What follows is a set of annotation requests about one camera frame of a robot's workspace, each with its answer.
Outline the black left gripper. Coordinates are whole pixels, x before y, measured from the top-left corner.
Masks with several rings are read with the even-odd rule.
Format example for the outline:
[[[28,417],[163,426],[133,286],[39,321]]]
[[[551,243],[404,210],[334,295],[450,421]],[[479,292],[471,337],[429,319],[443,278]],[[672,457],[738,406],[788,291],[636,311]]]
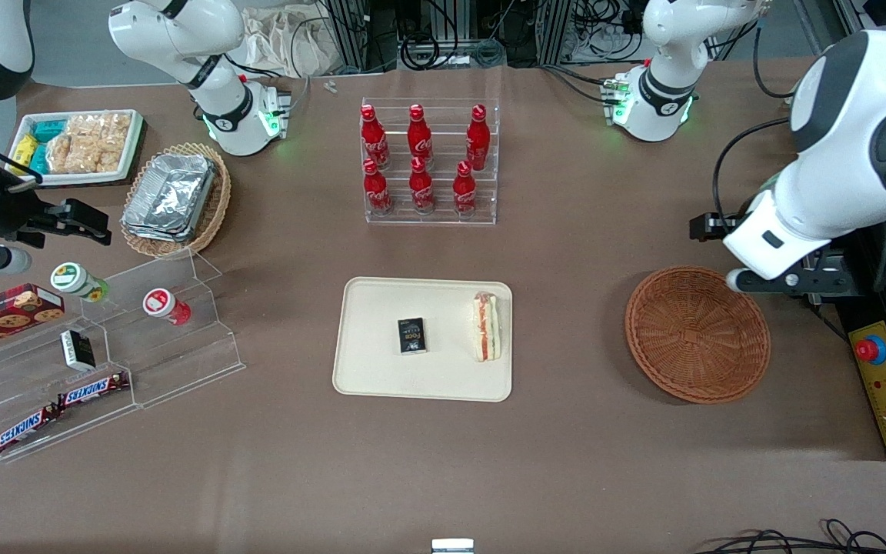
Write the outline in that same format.
[[[689,222],[689,238],[697,242],[724,241],[729,230],[732,241],[752,241],[759,221],[750,223],[756,208],[741,210],[734,216],[721,217],[718,212],[700,214]]]

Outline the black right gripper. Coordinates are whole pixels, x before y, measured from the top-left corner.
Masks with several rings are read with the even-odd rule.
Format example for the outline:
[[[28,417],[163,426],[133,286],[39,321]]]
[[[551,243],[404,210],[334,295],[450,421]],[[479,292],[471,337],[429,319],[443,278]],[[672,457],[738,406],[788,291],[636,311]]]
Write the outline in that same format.
[[[112,244],[105,212],[77,199],[53,205],[41,200],[34,189],[11,193],[0,185],[0,241],[42,249],[48,234],[81,236],[102,246]]]

